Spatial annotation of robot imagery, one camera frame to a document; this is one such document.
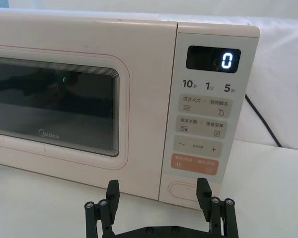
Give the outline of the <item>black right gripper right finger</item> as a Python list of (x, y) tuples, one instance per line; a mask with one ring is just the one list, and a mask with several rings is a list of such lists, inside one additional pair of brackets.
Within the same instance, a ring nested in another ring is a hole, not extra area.
[(206, 178), (197, 179), (196, 196), (205, 220), (209, 223), (210, 237), (239, 237), (234, 200), (231, 198), (220, 200), (212, 196), (212, 190)]

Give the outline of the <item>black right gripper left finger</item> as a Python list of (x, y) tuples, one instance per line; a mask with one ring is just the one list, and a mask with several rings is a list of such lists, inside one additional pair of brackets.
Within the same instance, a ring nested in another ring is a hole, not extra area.
[(89, 201), (85, 203), (85, 227), (87, 238), (97, 238), (97, 221), (101, 221), (102, 237), (114, 238), (115, 234), (112, 225), (115, 221), (116, 212), (120, 199), (120, 190), (118, 180), (111, 180), (106, 189), (106, 198), (98, 203)]

